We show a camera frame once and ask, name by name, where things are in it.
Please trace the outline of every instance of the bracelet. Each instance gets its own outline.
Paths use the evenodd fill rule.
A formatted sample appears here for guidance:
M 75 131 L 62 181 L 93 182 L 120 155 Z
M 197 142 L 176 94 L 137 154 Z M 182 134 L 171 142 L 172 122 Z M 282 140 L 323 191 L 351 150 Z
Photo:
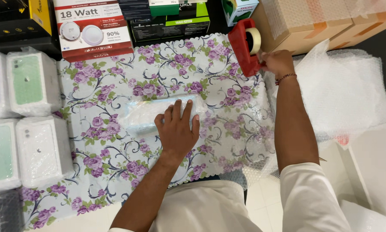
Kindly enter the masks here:
M 280 82 L 281 82 L 284 78 L 289 77 L 289 76 L 295 76 L 295 77 L 297 77 L 297 75 L 294 74 L 294 73 L 292 73 L 292 74 L 287 74 L 287 75 L 284 75 L 280 80 L 276 80 L 274 83 L 275 83 L 276 85 L 279 85 Z

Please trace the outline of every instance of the person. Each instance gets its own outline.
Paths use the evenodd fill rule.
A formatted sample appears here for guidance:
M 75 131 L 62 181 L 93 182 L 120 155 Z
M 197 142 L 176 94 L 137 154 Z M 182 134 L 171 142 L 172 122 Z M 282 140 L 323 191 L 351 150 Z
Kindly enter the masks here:
M 329 180 L 303 105 L 291 53 L 262 53 L 265 71 L 280 81 L 274 143 L 280 172 L 283 231 L 346 232 L 350 226 Z M 157 163 L 128 197 L 109 232 L 261 231 L 249 218 L 243 189 L 227 180 L 208 180 L 167 189 L 185 155 L 199 138 L 199 116 L 190 129 L 192 102 L 180 115 L 181 100 L 157 115 L 163 151 Z

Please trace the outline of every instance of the floral tablecloth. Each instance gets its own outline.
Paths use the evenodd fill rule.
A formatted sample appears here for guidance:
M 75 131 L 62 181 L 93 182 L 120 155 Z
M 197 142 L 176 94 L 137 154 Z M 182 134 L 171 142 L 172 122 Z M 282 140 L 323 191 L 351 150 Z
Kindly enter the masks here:
M 274 119 L 260 74 L 244 77 L 226 35 L 135 48 L 134 54 L 58 62 L 75 173 L 38 189 L 22 187 L 26 229 L 123 202 L 158 159 L 157 135 L 136 137 L 118 123 L 123 105 L 199 94 L 208 105 L 200 139 L 170 186 L 272 157 Z

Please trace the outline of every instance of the white sleeve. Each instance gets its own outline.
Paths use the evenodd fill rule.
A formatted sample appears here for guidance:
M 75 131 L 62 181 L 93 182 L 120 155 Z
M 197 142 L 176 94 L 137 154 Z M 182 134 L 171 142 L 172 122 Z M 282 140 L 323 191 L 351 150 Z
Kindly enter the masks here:
M 111 228 L 107 232 L 133 232 L 133 231 L 128 229 L 121 229 L 121 228 Z
M 287 166 L 280 174 L 283 232 L 350 232 L 329 180 L 315 163 Z

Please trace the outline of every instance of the hand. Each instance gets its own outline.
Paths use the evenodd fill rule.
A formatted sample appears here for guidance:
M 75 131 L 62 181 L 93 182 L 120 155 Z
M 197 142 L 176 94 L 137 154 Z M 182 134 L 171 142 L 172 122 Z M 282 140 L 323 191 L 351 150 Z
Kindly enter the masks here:
M 263 52 L 261 58 L 266 62 L 266 66 L 262 66 L 262 69 L 274 73 L 276 79 L 280 79 L 287 74 L 295 73 L 292 54 L 288 50 L 272 53 Z
M 159 130 L 160 140 L 162 142 L 162 155 L 166 155 L 169 162 L 179 166 L 183 158 L 191 151 L 199 139 L 200 121 L 199 116 L 195 115 L 192 120 L 192 129 L 190 130 L 190 114 L 193 107 L 193 101 L 188 100 L 183 117 L 180 118 L 181 100 L 177 100 L 169 106 L 165 114 L 156 116 L 154 123 Z

